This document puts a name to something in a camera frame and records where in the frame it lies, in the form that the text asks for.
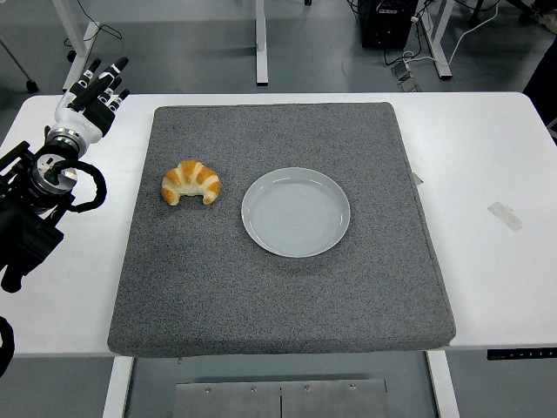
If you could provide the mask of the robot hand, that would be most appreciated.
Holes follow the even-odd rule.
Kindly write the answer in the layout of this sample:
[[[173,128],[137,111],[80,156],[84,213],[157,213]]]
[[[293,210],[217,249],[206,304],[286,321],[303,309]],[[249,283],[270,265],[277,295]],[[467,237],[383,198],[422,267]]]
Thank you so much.
[[[128,57],[121,57],[96,76],[95,71],[101,65],[101,60],[96,58],[58,103],[53,130],[73,131],[88,145],[104,137],[130,94],[128,89],[123,89],[116,95],[122,83],[121,73],[128,63]]]

